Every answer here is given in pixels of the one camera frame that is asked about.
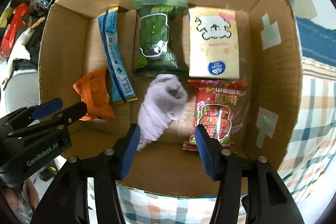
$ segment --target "yellow tissue pack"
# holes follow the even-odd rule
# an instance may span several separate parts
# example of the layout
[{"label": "yellow tissue pack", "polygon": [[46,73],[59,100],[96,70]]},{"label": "yellow tissue pack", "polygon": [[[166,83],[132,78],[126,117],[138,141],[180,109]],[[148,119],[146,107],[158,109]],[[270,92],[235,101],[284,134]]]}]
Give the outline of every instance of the yellow tissue pack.
[{"label": "yellow tissue pack", "polygon": [[233,10],[189,9],[190,77],[239,79],[239,45]]}]

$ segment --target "blue oval logo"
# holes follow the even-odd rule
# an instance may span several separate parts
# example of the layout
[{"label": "blue oval logo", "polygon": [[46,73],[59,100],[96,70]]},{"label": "blue oval logo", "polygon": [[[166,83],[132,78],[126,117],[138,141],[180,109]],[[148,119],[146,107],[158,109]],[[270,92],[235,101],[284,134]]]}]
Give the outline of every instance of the blue oval logo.
[{"label": "blue oval logo", "polygon": [[212,75],[220,75],[225,71],[225,64],[222,61],[210,62],[208,65],[208,71]]}]

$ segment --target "rolled cloth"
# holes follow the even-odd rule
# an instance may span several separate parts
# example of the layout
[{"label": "rolled cloth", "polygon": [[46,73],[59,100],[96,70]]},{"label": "rolled cloth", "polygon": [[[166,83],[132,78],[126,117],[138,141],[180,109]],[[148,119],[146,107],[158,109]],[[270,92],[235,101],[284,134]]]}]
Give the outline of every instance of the rolled cloth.
[{"label": "rolled cloth", "polygon": [[138,113],[138,151],[157,141],[169,123],[179,119],[187,100],[188,94],[176,75],[158,75],[150,83]]}]

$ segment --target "red snack package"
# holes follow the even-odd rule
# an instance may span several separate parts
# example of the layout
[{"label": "red snack package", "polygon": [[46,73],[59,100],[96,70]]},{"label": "red snack package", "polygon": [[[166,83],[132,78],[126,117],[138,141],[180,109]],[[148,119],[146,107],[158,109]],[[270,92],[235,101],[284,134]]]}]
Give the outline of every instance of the red snack package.
[{"label": "red snack package", "polygon": [[15,43],[16,33],[19,29],[26,27],[22,21],[24,15],[29,14],[31,9],[25,3],[21,3],[15,9],[15,14],[10,25],[7,27],[4,37],[2,38],[0,54],[8,58],[11,55]]},{"label": "red snack package", "polygon": [[211,138],[223,147],[232,148],[230,130],[238,97],[246,91],[246,81],[188,80],[197,88],[193,130],[182,149],[197,151],[195,127],[203,124]]}]

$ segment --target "plaid tablecloth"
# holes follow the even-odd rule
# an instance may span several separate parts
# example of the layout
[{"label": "plaid tablecloth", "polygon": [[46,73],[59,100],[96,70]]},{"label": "plaid tablecloth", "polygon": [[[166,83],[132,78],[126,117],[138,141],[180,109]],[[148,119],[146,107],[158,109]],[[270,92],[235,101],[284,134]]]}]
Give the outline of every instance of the plaid tablecloth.
[{"label": "plaid tablecloth", "polygon": [[[301,106],[287,155],[278,170],[296,202],[314,190],[336,150],[335,31],[305,19],[297,19],[297,24],[303,67]],[[215,197],[158,196],[122,186],[118,186],[118,194],[127,223],[209,223],[216,201]],[[95,209],[94,203],[89,206]],[[245,217],[241,205],[238,223],[245,223]]]}]

